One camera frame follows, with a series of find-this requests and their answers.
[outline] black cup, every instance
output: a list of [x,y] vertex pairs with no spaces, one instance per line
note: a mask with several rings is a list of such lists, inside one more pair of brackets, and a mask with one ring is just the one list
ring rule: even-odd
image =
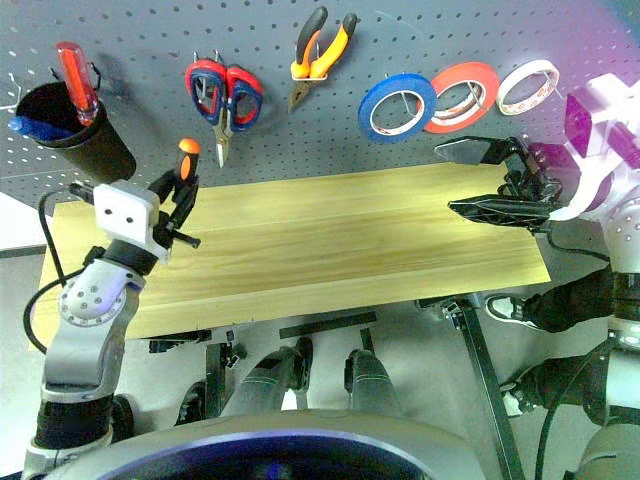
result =
[[16,115],[73,132],[59,140],[34,140],[59,152],[97,184],[127,180],[136,169],[133,155],[109,123],[102,102],[91,125],[84,127],[64,82],[47,83],[29,92],[18,104]]

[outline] tape roll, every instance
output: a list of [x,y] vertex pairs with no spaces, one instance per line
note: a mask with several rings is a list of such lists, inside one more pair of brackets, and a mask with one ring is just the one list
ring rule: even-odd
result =
[[[411,120],[396,128],[383,128],[373,122],[376,109],[392,95],[404,93],[416,97],[417,112]],[[401,73],[374,85],[360,102],[358,122],[369,140],[394,143],[415,135],[424,128],[436,108],[436,92],[429,81],[415,73]]]
[[[513,88],[531,75],[545,75],[547,81],[544,82],[538,91],[521,102],[505,104],[504,100]],[[519,66],[505,78],[498,89],[498,98],[496,100],[498,108],[505,115],[519,115],[534,107],[537,107],[545,98],[551,95],[551,92],[558,85],[560,80],[560,72],[549,60],[534,60]]]
[[471,91],[462,102],[445,110],[436,110],[425,127],[430,133],[449,133],[468,127],[489,111],[496,100],[500,79],[490,65],[468,62],[447,68],[431,83],[438,97],[456,85],[470,85]]

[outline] gray pegboard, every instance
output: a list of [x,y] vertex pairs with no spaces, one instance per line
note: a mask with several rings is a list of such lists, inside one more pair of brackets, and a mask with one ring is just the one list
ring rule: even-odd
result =
[[[357,125],[360,100],[384,75],[416,72],[432,78],[460,62],[481,61],[504,78],[537,58],[560,70],[563,95],[589,78],[614,72],[640,79],[637,1],[538,0],[417,2],[323,1],[329,20],[321,45],[346,13],[360,23],[349,50],[301,106],[288,115],[289,65],[300,27],[318,5],[311,0],[2,2],[0,102],[12,103],[7,73],[26,89],[51,81],[54,44],[79,43],[101,69],[100,97],[138,162],[134,180],[152,180],[173,164],[183,136],[205,146],[205,186],[337,174],[437,161],[433,146],[457,135],[507,136],[527,132],[562,141],[564,105],[552,95],[540,107],[505,117],[494,107],[452,135],[419,134],[394,145],[367,142]],[[185,92],[192,52],[220,50],[227,63],[259,76],[265,110],[253,130],[233,137],[228,164],[214,165],[213,134]],[[9,120],[3,111],[0,119]],[[46,190],[83,178],[55,152],[4,127],[0,189],[35,205]]]

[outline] wooden tabletop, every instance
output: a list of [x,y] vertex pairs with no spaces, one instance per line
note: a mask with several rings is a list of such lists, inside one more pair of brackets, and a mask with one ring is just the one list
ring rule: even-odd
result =
[[[476,224],[447,208],[494,192],[504,173],[437,164],[201,189],[181,230],[202,244],[176,242],[169,265],[147,277],[128,337],[547,282],[526,230]],[[92,245],[108,245],[81,202],[56,206],[53,237],[65,272]],[[41,284],[54,278],[47,253]],[[58,294],[36,308],[45,343]]]

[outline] blue marker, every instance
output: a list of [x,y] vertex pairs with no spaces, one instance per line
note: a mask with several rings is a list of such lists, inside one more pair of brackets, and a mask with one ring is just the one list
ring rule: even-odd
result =
[[73,135],[73,132],[54,127],[46,122],[33,120],[29,117],[13,117],[9,120],[9,128],[22,135],[29,135],[36,140],[45,142],[59,140]]

